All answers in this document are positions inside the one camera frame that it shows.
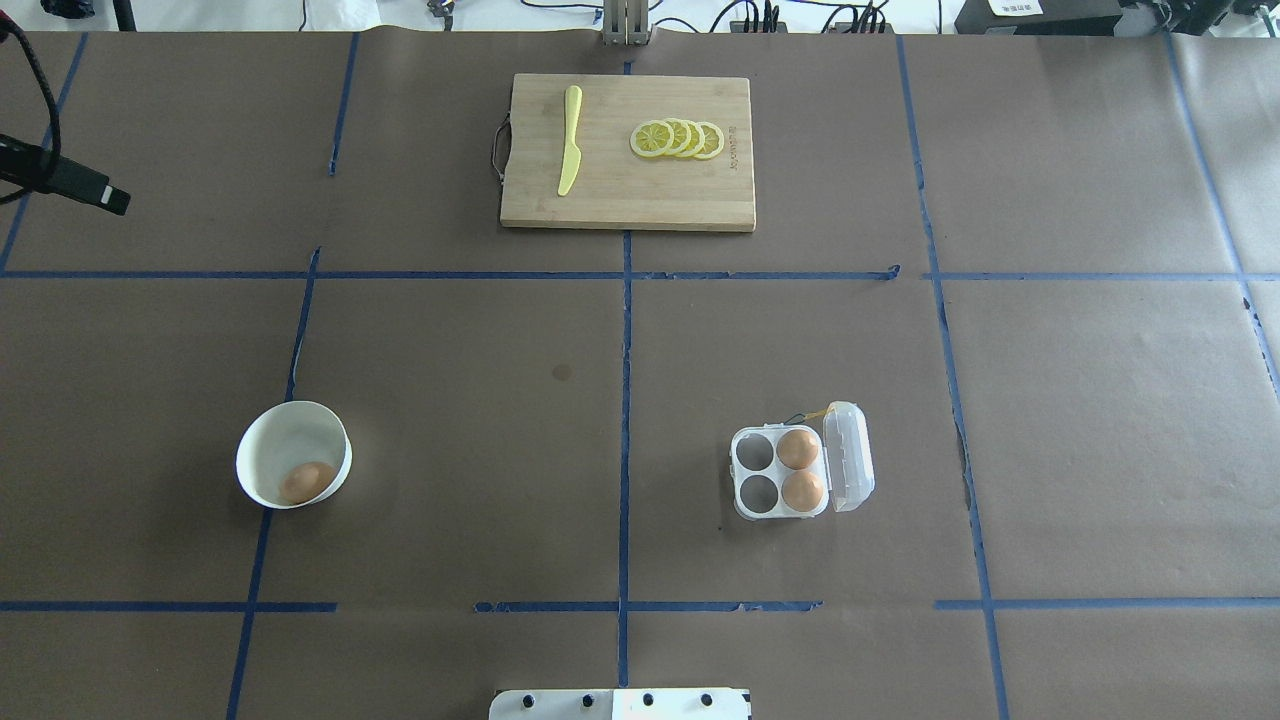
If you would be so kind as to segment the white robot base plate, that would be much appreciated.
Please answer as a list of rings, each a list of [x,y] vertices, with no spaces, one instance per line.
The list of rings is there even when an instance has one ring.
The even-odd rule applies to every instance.
[[[489,719],[751,719],[750,691],[728,687],[502,691]]]

